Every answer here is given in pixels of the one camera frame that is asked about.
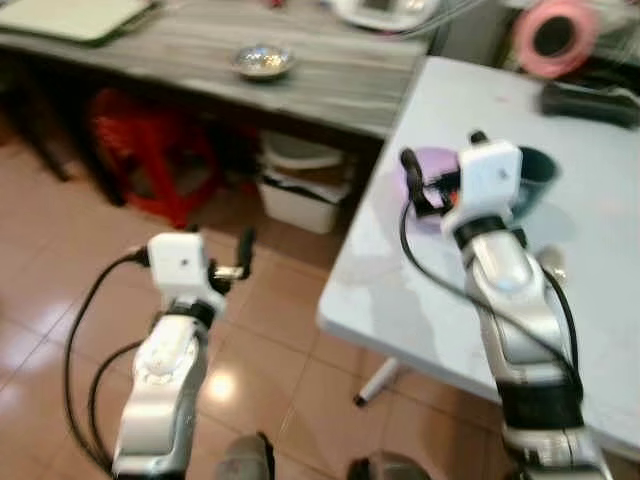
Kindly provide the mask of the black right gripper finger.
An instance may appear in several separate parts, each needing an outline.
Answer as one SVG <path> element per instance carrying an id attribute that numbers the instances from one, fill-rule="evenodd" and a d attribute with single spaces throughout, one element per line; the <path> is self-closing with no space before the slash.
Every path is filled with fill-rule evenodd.
<path id="1" fill-rule="evenodd" d="M 404 170 L 407 198 L 417 218 L 429 214 L 429 200 L 425 196 L 425 180 L 416 152 L 412 148 L 402 148 L 399 163 Z"/>

